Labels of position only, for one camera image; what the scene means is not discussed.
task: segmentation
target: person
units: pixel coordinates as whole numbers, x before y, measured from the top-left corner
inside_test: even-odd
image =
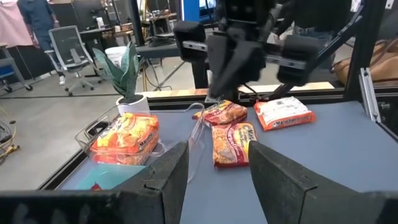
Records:
[[[294,22],[293,35],[314,37],[327,46],[334,36],[349,21],[351,0],[290,0],[282,6],[285,17],[274,30],[275,41],[280,44],[280,35]],[[334,55],[326,59],[318,69],[329,70]]]
[[[46,0],[18,0],[17,5],[33,45],[43,51],[53,50],[49,30],[60,27],[60,24],[48,2]],[[56,56],[53,58],[58,63],[58,58]],[[60,85],[64,85],[65,75],[60,72],[58,75]]]

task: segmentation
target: red object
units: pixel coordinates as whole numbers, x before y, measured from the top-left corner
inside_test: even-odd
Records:
[[[102,190],[102,188],[101,188],[97,183],[95,183],[95,184],[91,187],[90,190]]]

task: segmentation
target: instant noodle packet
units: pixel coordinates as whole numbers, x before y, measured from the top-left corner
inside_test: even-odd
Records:
[[[317,120],[314,112],[293,96],[268,102],[257,102],[254,109],[265,131]]]
[[[213,126],[212,135],[214,166],[235,167],[249,164],[249,142],[257,140],[251,123]]]
[[[193,115],[193,119],[199,119],[201,112]],[[203,119],[207,126],[224,125],[231,123],[238,123],[243,121],[248,116],[248,109],[244,106],[237,105],[228,100],[221,100],[220,102],[206,108],[203,112]]]
[[[156,116],[125,113],[110,124],[91,146],[96,162],[141,165],[159,139]]]

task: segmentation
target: white pot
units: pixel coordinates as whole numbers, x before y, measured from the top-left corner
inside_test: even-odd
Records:
[[[120,97],[116,100],[116,105],[118,106],[119,114],[123,115],[124,113],[141,113],[141,114],[149,114],[149,105],[148,99],[146,96],[142,96],[139,101],[133,103],[119,103],[124,97]]]

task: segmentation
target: pink shirt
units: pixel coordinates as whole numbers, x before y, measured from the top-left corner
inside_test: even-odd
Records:
[[[0,42],[7,47],[33,44],[16,1],[0,0]]]

